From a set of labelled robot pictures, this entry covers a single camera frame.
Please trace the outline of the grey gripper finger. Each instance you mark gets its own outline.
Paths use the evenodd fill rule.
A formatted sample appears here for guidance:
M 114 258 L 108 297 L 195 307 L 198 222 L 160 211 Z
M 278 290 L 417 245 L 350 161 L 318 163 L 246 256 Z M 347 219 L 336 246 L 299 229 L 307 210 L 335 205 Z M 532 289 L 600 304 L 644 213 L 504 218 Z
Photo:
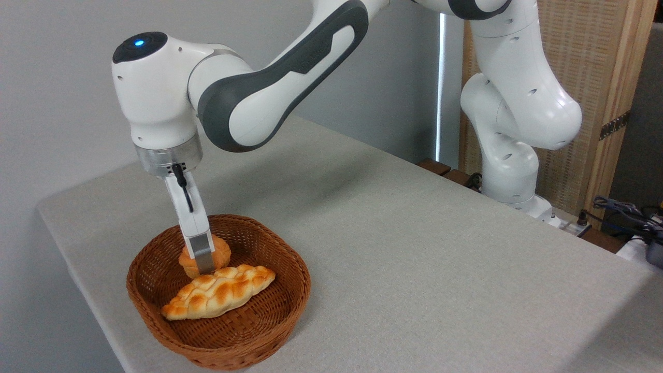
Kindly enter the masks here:
M 195 265 L 187 264 L 185 273 L 188 276 L 200 276 L 210 274 L 215 270 L 213 253 L 215 251 L 211 232 L 197 236 L 185 236 L 185 243 L 188 244 L 190 259 L 194 260 Z

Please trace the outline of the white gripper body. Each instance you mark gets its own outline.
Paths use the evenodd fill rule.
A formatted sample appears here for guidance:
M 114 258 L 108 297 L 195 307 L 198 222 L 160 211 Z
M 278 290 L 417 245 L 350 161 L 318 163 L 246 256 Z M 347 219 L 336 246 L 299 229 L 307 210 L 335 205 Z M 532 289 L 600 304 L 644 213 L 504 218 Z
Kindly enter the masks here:
M 175 176 L 164 178 L 171 201 L 176 210 L 181 232 L 192 237 L 210 232 L 208 215 L 205 211 L 191 172 L 184 173 L 186 186 L 182 188 Z

